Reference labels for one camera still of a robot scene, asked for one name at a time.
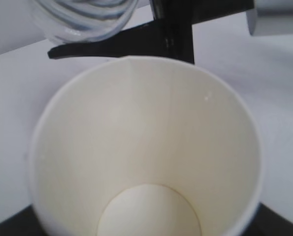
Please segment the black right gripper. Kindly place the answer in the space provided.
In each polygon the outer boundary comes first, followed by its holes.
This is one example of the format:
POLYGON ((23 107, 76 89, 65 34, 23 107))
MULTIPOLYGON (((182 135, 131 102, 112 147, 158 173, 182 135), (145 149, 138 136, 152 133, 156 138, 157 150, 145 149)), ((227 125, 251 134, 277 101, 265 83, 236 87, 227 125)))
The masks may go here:
POLYGON ((150 4, 155 19, 189 24, 245 12, 255 6, 252 0, 151 0, 150 4))

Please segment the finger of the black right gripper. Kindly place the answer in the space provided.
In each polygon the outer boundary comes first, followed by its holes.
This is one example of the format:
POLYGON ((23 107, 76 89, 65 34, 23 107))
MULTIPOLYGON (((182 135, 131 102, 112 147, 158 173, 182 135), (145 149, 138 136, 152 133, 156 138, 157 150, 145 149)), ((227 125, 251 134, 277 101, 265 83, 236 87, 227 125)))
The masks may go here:
POLYGON ((195 63, 191 24, 154 20, 99 42, 60 45, 48 52, 50 59, 75 57, 154 56, 195 63))

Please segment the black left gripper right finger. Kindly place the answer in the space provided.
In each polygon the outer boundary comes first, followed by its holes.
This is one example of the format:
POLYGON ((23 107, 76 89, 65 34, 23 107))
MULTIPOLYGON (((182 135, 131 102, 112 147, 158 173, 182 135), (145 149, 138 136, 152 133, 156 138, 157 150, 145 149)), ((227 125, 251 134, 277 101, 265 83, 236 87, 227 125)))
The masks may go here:
POLYGON ((293 223, 264 204, 259 209, 243 236, 293 236, 293 223))

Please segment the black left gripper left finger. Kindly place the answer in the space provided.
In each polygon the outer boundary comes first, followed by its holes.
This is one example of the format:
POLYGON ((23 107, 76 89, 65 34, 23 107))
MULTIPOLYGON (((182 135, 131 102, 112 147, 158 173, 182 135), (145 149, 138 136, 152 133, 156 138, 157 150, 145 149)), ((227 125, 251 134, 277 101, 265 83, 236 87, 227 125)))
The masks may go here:
POLYGON ((46 236, 32 206, 0 223, 0 236, 46 236))

